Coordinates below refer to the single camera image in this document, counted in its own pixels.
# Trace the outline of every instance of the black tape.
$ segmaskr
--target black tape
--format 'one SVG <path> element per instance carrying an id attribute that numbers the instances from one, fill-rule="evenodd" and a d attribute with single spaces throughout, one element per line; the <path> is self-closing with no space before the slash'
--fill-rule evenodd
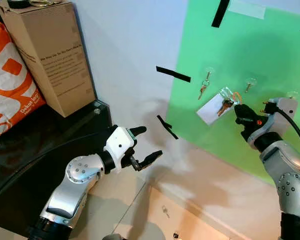
<path id="1" fill-rule="evenodd" d="M 160 115 L 157 115 L 156 117 L 159 119 L 163 127 L 174 137 L 174 139 L 179 139 L 178 136 L 171 131 L 172 126 L 169 123 L 166 123 Z"/>
<path id="2" fill-rule="evenodd" d="M 188 83 L 190 83 L 190 81 L 191 81 L 191 77 L 183 75 L 181 73 L 178 73 L 178 72 L 175 72 L 175 71 L 172 71 L 172 70 L 160 67 L 160 66 L 155 66 L 155 68 L 156 68 L 156 71 L 159 72 L 159 73 L 171 75 L 171 76 L 173 76 L 177 79 L 181 79 L 181 80 L 186 81 Z"/>
<path id="3" fill-rule="evenodd" d="M 222 19 L 224 18 L 224 15 L 228 8 L 229 2 L 230 2 L 230 0 L 220 0 L 220 3 L 219 3 L 217 11 L 215 13 L 211 27 L 214 27 L 214 28 L 220 27 Z"/>

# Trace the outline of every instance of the key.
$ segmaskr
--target key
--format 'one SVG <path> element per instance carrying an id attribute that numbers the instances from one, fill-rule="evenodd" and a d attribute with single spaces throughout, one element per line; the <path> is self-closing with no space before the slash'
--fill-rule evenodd
<path id="1" fill-rule="evenodd" d="M 206 90 L 207 86 L 206 85 L 202 85 L 202 87 L 200 88 L 200 95 L 198 97 L 198 100 L 201 99 L 202 94 L 204 93 L 204 91 Z"/>
<path id="2" fill-rule="evenodd" d="M 233 104 L 234 104 L 234 102 L 231 100 L 224 100 L 222 102 L 222 107 L 218 111 L 218 117 L 220 117 L 221 114 L 223 114 L 225 110 L 227 110 L 228 108 L 231 108 Z"/>

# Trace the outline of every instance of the white wall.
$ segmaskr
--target white wall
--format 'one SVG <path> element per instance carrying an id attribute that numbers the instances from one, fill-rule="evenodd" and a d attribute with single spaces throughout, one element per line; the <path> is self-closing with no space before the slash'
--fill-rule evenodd
<path id="1" fill-rule="evenodd" d="M 254 240 L 277 239 L 280 211 L 275 189 L 213 155 L 174 140 L 165 118 L 186 16 L 186 0 L 75 0 L 98 98 L 113 122 L 145 125 L 135 157 L 164 152 L 142 175 L 186 208 Z"/>

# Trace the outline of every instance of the black table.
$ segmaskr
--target black table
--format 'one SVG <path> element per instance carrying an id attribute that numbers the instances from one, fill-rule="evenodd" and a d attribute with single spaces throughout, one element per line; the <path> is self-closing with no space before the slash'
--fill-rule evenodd
<path id="1" fill-rule="evenodd" d="M 47 105 L 0 137 L 0 227 L 28 236 L 68 162 L 101 152 L 111 135 L 109 108 L 93 102 L 63 118 Z"/>

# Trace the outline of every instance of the key tag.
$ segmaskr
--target key tag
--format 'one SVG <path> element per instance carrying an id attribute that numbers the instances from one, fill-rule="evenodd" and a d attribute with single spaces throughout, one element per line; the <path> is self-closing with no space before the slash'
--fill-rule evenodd
<path id="1" fill-rule="evenodd" d="M 226 86 L 196 113 L 206 124 L 210 126 L 227 112 L 233 110 L 234 105 L 241 103 L 241 95 L 238 92 L 233 93 Z"/>

